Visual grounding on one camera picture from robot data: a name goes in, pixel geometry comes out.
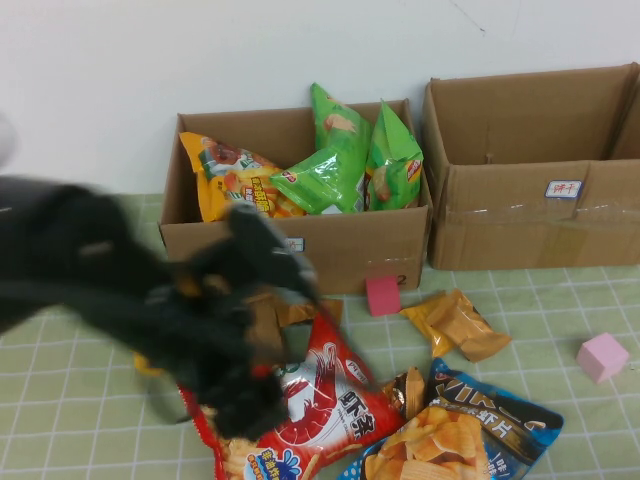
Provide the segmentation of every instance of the open cardboard box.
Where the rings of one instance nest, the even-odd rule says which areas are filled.
[[[408,100],[389,102],[414,133]],[[375,123],[380,104],[350,105]],[[222,222],[203,223],[196,180],[178,134],[194,132],[256,152],[282,168],[314,153],[311,108],[178,115],[160,233],[170,260],[180,261],[225,237]],[[363,293],[367,277],[394,275],[403,289],[420,283],[430,224],[424,172],[418,207],[356,214],[275,219],[318,273],[324,294]]]
[[[639,263],[640,106],[629,107],[637,67],[432,80],[424,140],[433,266]]]

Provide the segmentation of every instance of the red snack bag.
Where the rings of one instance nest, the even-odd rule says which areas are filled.
[[[373,375],[321,314],[313,321],[305,362],[278,374],[289,420],[257,443],[219,438],[202,410],[195,415],[200,437],[214,450],[217,480],[307,480],[404,423],[386,395],[371,389]],[[189,392],[181,393],[192,406]]]

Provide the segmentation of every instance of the pink block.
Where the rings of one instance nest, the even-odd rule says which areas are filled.
[[[390,315],[402,309],[396,277],[367,278],[366,282],[371,315]]]
[[[629,352],[610,334],[603,333],[582,344],[577,360],[593,381],[600,383],[622,370]]]

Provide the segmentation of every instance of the chip bag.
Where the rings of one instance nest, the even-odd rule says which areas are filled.
[[[433,356],[444,355],[457,345],[471,362],[495,355],[511,342],[505,333],[494,332],[471,301],[459,290],[439,293],[400,313],[431,338]]]
[[[311,97],[318,151],[271,181],[308,213],[362,212],[371,124],[316,83]]]
[[[519,480],[560,434],[561,415],[437,358],[429,406],[363,453],[345,480]]]
[[[397,375],[382,391],[406,420],[411,420],[424,407],[424,378],[416,367]]]
[[[395,210],[416,205],[423,160],[409,129],[382,102],[367,158],[366,209]]]
[[[181,133],[180,140],[196,174],[205,222],[220,220],[226,206],[237,200],[253,203],[269,217],[304,215],[271,184],[269,177],[280,169],[265,158],[195,133]]]
[[[401,315],[407,317],[425,338],[431,340],[431,355],[434,358],[443,357],[456,346],[445,334],[429,324],[431,315],[445,297],[444,292],[437,293],[419,305],[400,310]]]
[[[396,431],[402,416],[373,386],[366,365],[321,314],[306,361],[278,371],[290,418],[258,442],[215,435],[201,408],[194,423],[216,457],[217,480],[307,480],[349,451]],[[187,406],[189,392],[182,392]]]
[[[340,325],[344,302],[342,300],[325,298],[322,300],[322,305],[329,311],[333,320]],[[313,320],[318,314],[318,308],[311,303],[291,305],[284,301],[276,300],[276,313],[278,315],[280,328],[285,328],[289,325]]]

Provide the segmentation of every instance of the snack packaging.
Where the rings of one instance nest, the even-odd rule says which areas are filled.
[[[494,332],[471,301],[457,288],[449,294],[436,294],[421,305],[400,313],[404,313],[409,319],[419,319],[420,325],[429,325],[433,331],[430,333],[425,329],[425,332],[427,337],[431,337],[432,344],[437,339],[443,341],[438,337],[438,333],[442,334],[474,363],[495,355],[511,342],[509,335]],[[438,350],[438,355],[434,353],[434,357],[440,354],[442,352]]]
[[[424,378],[416,367],[397,375],[382,391],[405,420],[411,420],[424,407]]]
[[[181,133],[180,140],[196,174],[203,221],[220,220],[226,206],[238,200],[269,217],[305,214],[271,184],[269,177],[280,169],[260,155],[190,132]]]
[[[395,210],[416,205],[423,160],[416,139],[383,101],[367,158],[365,208]]]
[[[520,480],[560,434],[561,415],[436,358],[429,406],[366,449],[344,480]]]
[[[404,423],[330,319],[314,319],[306,361],[278,370],[290,418],[258,442],[223,439],[200,408],[194,423],[214,450],[217,480],[308,480]],[[182,391],[187,407],[189,392]]]
[[[400,310],[400,314],[407,317],[425,338],[431,340],[431,356],[433,358],[443,357],[455,347],[455,344],[446,335],[429,325],[429,316],[445,296],[446,294],[441,292],[429,297],[420,305]]]
[[[318,151],[271,181],[308,213],[362,212],[371,124],[316,83],[311,101]]]
[[[322,300],[322,304],[329,311],[331,317],[335,322],[340,325],[342,320],[342,300],[334,300],[325,298]],[[296,323],[306,322],[313,320],[318,314],[318,309],[315,305],[310,303],[302,305],[291,305],[282,301],[277,302],[276,311],[278,315],[278,323],[280,328],[288,327],[289,325],[295,325]]]

